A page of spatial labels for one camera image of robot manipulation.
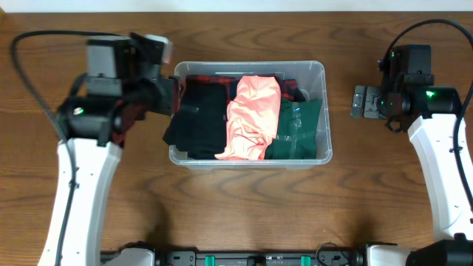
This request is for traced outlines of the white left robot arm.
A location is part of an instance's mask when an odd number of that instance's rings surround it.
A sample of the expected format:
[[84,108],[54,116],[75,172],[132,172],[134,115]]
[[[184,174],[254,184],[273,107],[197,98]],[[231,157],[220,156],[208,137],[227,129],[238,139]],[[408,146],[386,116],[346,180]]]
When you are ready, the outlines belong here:
[[176,78],[160,69],[172,44],[158,35],[97,35],[87,71],[73,82],[55,120],[58,187],[41,265],[99,265],[109,189],[126,134],[147,112],[168,116]]

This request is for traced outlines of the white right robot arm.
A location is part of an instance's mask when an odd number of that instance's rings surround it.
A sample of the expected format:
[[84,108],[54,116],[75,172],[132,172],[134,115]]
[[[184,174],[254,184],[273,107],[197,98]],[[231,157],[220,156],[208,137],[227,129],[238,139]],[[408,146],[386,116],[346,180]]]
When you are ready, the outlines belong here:
[[389,49],[379,62],[382,84],[355,88],[351,116],[385,119],[392,132],[406,132],[421,163],[432,209],[432,244],[417,250],[372,243],[358,265],[471,265],[472,160],[462,103],[453,87],[436,86],[431,47]]

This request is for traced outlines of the black taped garment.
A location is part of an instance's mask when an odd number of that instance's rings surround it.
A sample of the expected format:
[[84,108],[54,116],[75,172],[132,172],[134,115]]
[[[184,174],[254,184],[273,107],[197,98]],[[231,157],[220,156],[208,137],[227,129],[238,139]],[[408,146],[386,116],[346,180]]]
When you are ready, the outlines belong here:
[[189,84],[163,140],[195,160],[213,160],[226,147],[225,87]]

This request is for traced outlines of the pink garment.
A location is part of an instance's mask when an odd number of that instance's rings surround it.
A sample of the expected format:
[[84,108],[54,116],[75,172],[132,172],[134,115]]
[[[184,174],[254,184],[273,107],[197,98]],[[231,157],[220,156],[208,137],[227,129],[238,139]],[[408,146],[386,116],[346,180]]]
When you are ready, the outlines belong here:
[[244,76],[227,106],[226,147],[218,160],[262,160],[276,138],[281,89],[275,77]]

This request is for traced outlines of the dark green taped garment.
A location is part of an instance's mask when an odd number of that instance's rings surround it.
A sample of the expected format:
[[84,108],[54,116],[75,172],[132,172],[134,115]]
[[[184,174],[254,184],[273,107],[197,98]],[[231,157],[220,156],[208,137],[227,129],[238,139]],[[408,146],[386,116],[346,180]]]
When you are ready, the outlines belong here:
[[276,138],[265,151],[266,160],[315,160],[316,131],[322,100],[281,101]]

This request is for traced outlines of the red plaid garment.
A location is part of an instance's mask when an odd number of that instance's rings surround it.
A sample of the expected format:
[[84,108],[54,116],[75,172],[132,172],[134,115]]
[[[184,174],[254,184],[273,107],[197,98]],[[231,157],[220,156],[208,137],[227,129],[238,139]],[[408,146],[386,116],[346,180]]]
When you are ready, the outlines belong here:
[[[258,78],[273,78],[279,85],[281,98],[293,101],[293,89],[298,88],[295,79],[283,80],[275,75],[258,75]],[[185,84],[180,89],[180,105],[184,103],[186,90],[198,85],[222,86],[226,91],[227,102],[229,103],[237,96],[237,85],[240,78],[218,76],[218,75],[187,75]]]

